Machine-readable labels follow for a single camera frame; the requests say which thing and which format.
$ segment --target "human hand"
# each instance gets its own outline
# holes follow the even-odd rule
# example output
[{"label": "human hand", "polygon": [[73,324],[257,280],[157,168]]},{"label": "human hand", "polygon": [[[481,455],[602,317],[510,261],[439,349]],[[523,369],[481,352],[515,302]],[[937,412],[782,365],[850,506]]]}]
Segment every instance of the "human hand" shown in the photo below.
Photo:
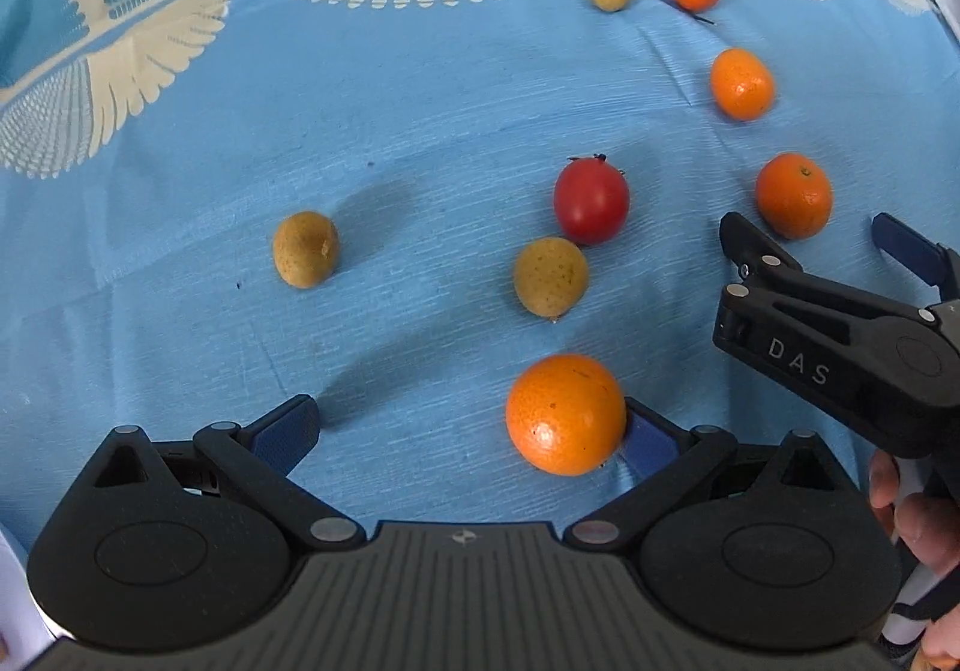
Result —
[{"label": "human hand", "polygon": [[[894,530],[923,565],[942,577],[960,564],[960,507],[952,500],[908,495],[894,508],[899,470],[886,452],[870,461],[870,505],[887,535]],[[928,626],[911,671],[954,671],[960,664],[960,606]]]}]

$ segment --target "tomato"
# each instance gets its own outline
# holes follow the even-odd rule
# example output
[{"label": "tomato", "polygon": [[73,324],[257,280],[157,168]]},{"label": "tomato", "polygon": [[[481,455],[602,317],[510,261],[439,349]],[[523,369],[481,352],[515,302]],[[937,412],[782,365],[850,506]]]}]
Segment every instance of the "tomato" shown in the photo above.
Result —
[{"label": "tomato", "polygon": [[553,188],[560,228],[577,244],[608,241],[620,231],[629,210],[627,181],[604,154],[571,160]]}]

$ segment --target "patterned cloth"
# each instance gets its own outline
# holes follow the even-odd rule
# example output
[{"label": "patterned cloth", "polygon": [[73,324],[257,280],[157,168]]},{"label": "patterned cloth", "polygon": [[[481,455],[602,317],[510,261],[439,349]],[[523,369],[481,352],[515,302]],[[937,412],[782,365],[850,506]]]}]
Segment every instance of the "patterned cloth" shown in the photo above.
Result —
[{"label": "patterned cloth", "polygon": [[[876,212],[960,245],[960,55],[926,0],[0,0],[0,519],[31,543],[109,428],[182,439],[295,393],[325,431],[294,478],[380,518],[548,519],[630,486],[530,468],[502,422],[517,374],[591,354],[680,425],[744,441],[863,441],[710,343],[733,268],[724,212],[782,150],[819,161],[832,222],[813,272],[916,304],[872,248]],[[760,121],[718,115],[728,46],[779,81]],[[565,159],[606,153],[634,205],[589,250],[556,325],[510,268],[555,233]],[[282,217],[332,215],[339,272],[277,278]]]}]

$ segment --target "circular cap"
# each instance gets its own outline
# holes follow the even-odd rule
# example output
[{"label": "circular cap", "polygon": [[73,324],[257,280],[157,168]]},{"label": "circular cap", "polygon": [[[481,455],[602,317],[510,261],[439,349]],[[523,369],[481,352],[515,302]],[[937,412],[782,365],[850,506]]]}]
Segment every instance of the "circular cap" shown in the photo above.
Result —
[{"label": "circular cap", "polygon": [[586,522],[578,522],[571,532],[576,540],[597,545],[610,543],[620,535],[620,529],[613,522],[603,519],[587,519]]},{"label": "circular cap", "polygon": [[902,335],[896,341],[896,353],[907,367],[929,378],[939,376],[944,370],[937,353],[923,340],[917,340],[915,337]]},{"label": "circular cap", "polygon": [[801,588],[827,575],[833,550],[815,532],[769,523],[728,535],[723,559],[731,571],[757,585]]},{"label": "circular cap", "polygon": [[349,541],[356,532],[356,523],[344,516],[325,516],[310,525],[310,535],[328,543]]},{"label": "circular cap", "polygon": [[206,540],[176,522],[139,522],[109,534],[95,556],[99,569],[122,585],[169,585],[200,567]]}]

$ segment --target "blue gripper pad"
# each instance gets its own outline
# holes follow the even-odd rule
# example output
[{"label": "blue gripper pad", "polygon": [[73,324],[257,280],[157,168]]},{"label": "blue gripper pad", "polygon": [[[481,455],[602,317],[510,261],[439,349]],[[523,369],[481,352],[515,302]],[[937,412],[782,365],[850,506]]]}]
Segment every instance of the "blue gripper pad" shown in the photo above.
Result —
[{"label": "blue gripper pad", "polygon": [[320,439],[320,409],[305,394],[292,397],[246,426],[238,436],[258,460],[286,476]]},{"label": "blue gripper pad", "polygon": [[950,268],[944,249],[904,222],[882,212],[874,217],[870,231],[877,248],[886,251],[928,286],[940,287],[947,281]]},{"label": "blue gripper pad", "polygon": [[680,444],[652,422],[628,412],[620,455],[638,478],[647,479],[680,457]]}]

